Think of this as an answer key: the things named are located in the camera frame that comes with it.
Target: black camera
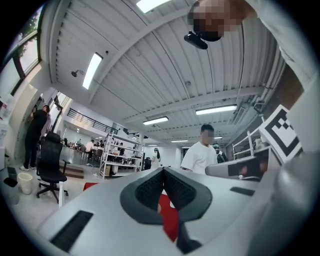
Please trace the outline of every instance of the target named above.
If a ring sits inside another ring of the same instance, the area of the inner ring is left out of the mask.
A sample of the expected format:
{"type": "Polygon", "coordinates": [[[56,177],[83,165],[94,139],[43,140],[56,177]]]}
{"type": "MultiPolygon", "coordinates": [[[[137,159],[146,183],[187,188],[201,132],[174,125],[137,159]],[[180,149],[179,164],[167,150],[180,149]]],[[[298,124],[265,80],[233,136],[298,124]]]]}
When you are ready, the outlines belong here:
{"type": "Polygon", "coordinates": [[[198,49],[201,50],[206,50],[208,49],[208,45],[202,41],[209,41],[209,42],[216,42],[220,39],[220,36],[217,35],[210,35],[207,33],[193,33],[192,31],[189,31],[187,35],[184,36],[184,40],[188,42],[189,44],[192,44],[194,47],[197,47],[198,49]]]}

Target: window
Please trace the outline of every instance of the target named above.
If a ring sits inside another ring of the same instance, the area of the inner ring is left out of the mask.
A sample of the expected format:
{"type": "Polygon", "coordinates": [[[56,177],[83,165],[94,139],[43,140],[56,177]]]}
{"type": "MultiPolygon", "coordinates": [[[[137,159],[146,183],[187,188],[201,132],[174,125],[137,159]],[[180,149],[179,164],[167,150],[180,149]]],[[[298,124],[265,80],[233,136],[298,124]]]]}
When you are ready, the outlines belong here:
{"type": "Polygon", "coordinates": [[[27,69],[38,62],[38,46],[37,38],[31,39],[26,44],[22,45],[19,50],[19,59],[23,72],[26,72],[27,69]]]}
{"type": "Polygon", "coordinates": [[[13,59],[5,65],[0,74],[0,97],[6,98],[19,82],[20,76],[13,59]]]}
{"type": "Polygon", "coordinates": [[[0,96],[16,92],[26,75],[34,68],[41,56],[38,42],[40,40],[40,27],[44,6],[41,6],[25,23],[3,62],[0,73],[0,96]]]}

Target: railing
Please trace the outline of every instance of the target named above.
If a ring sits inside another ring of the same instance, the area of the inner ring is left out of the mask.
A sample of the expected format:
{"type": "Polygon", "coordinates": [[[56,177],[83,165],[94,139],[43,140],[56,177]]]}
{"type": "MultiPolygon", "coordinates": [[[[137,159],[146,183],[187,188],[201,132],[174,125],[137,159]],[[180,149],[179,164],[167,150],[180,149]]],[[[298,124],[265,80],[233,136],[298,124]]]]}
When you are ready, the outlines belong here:
{"type": "Polygon", "coordinates": [[[117,134],[118,133],[118,130],[110,127],[110,126],[107,126],[101,122],[98,122],[86,115],[83,115],[77,111],[75,111],[74,109],[70,108],[69,109],[69,112],[67,114],[68,117],[71,117],[87,126],[90,126],[90,127],[93,127],[93,128],[96,128],[100,131],[103,131],[103,132],[106,132],[106,133],[112,133],[114,132],[114,134],[117,134]]]}

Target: white bucket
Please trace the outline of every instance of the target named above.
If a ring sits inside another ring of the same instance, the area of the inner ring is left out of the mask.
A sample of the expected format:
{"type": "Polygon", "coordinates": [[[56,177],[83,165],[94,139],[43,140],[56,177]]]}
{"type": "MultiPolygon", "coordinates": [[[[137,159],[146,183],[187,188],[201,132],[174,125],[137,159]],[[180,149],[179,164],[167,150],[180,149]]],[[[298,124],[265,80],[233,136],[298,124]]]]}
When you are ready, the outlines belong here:
{"type": "Polygon", "coordinates": [[[31,194],[32,192],[32,176],[29,173],[20,172],[18,174],[18,181],[20,183],[22,192],[24,194],[31,194]]]}

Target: white wall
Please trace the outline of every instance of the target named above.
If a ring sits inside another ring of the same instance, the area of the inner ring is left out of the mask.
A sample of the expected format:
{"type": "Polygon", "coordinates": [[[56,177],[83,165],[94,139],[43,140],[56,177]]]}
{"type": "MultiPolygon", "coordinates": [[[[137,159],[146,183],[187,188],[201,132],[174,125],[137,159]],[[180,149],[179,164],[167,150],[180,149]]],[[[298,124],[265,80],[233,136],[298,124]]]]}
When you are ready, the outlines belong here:
{"type": "Polygon", "coordinates": [[[81,143],[86,145],[89,141],[91,141],[90,136],[85,135],[81,132],[76,132],[75,130],[71,130],[69,128],[66,129],[64,137],[67,138],[68,143],[77,142],[79,139],[81,139],[81,143]]]}
{"type": "Polygon", "coordinates": [[[173,168],[180,168],[181,164],[181,150],[175,146],[146,146],[144,148],[145,157],[152,158],[154,155],[154,148],[159,149],[161,155],[160,164],[164,167],[171,166],[173,168]]]}

